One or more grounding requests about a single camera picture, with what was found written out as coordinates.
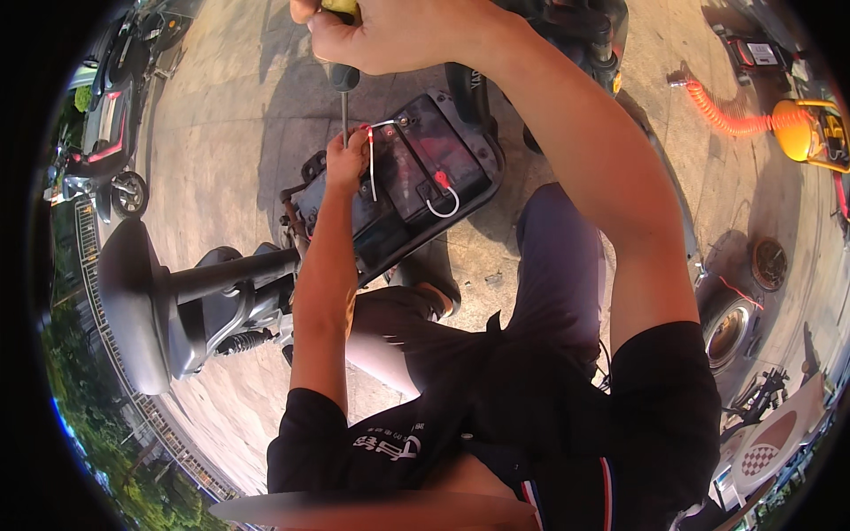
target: hand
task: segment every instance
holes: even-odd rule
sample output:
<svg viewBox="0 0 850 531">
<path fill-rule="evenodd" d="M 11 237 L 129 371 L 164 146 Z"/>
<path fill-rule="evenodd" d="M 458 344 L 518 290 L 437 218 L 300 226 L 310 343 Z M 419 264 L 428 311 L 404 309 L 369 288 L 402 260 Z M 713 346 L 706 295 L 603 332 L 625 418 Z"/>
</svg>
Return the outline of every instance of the hand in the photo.
<svg viewBox="0 0 850 531">
<path fill-rule="evenodd" d="M 327 145 L 326 192 L 339 191 L 353 197 L 360 188 L 360 175 L 369 167 L 369 139 L 365 129 L 348 130 L 348 148 L 340 132 Z"/>
<path fill-rule="evenodd" d="M 318 57 L 372 75 L 451 61 L 474 68 L 487 53 L 485 35 L 521 20 L 490 0 L 359 0 L 359 5 L 359 26 L 321 12 L 320 0 L 291 0 L 290 12 L 297 23 L 307 22 Z"/>
</svg>

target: black t-shirt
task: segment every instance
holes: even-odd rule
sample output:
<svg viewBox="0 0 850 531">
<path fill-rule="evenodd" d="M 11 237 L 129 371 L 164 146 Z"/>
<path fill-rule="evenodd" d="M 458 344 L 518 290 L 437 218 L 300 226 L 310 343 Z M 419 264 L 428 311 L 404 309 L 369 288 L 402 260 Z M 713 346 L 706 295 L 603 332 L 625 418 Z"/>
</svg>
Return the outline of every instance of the black t-shirt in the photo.
<svg viewBox="0 0 850 531">
<path fill-rule="evenodd" d="M 269 492 L 418 489 L 475 455 L 541 528 L 667 530 L 706 495 L 720 398 L 700 326 L 679 322 L 617 351 L 610 395 L 542 343 L 470 353 L 419 398 L 348 427 L 329 398 L 292 389 L 269 445 Z"/>
</svg>

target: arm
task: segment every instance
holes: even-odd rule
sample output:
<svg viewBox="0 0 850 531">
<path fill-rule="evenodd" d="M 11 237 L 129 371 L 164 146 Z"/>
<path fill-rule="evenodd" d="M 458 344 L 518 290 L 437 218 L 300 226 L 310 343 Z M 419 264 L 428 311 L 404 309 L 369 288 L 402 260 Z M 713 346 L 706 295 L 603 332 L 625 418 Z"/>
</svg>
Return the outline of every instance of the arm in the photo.
<svg viewBox="0 0 850 531">
<path fill-rule="evenodd" d="M 357 268 L 351 241 L 351 201 L 368 158 L 366 132 L 343 148 L 340 133 L 327 146 L 327 179 L 313 239 L 295 288 L 295 345 L 290 390 L 303 387 L 333 400 L 344 415 L 345 341 L 351 330 Z"/>
<path fill-rule="evenodd" d="M 363 25 L 307 18 L 320 57 L 366 73 L 455 61 L 492 79 L 511 100 L 579 211 L 614 244 L 611 347 L 653 326 L 699 322 L 675 192 L 629 115 L 515 14 L 488 0 L 360 0 Z"/>
</svg>

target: shock absorber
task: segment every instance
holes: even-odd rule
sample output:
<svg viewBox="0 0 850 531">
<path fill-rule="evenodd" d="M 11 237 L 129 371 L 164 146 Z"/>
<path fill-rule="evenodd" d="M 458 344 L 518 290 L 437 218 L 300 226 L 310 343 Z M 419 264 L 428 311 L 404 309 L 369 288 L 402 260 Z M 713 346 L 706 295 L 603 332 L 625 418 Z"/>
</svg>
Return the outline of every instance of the shock absorber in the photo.
<svg viewBox="0 0 850 531">
<path fill-rule="evenodd" d="M 223 354 L 224 356 L 247 352 L 252 348 L 259 347 L 267 341 L 271 341 L 272 337 L 271 330 L 268 328 L 234 334 L 233 336 L 225 337 L 224 340 L 216 347 L 216 352 L 218 354 Z"/>
<path fill-rule="evenodd" d="M 794 127 L 810 123 L 813 118 L 803 109 L 777 115 L 745 116 L 735 118 L 720 110 L 709 97 L 702 83 L 695 79 L 685 79 L 670 83 L 671 87 L 685 87 L 696 104 L 697 109 L 714 127 L 733 136 L 744 137 L 766 131 L 775 131 L 783 127 Z"/>
</svg>

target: screwdriver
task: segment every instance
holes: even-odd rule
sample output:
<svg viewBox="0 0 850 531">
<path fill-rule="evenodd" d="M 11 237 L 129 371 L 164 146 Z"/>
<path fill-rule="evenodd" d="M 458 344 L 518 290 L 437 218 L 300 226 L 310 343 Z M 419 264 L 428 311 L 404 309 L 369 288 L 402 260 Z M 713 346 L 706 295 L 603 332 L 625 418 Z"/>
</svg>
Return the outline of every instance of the screwdriver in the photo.
<svg viewBox="0 0 850 531">
<path fill-rule="evenodd" d="M 355 0 L 322 0 L 322 8 L 335 14 L 346 25 L 354 24 L 357 13 Z M 343 101 L 343 147 L 349 146 L 349 92 L 360 82 L 360 71 L 349 65 L 331 63 L 328 71 L 331 86 L 339 92 Z"/>
</svg>

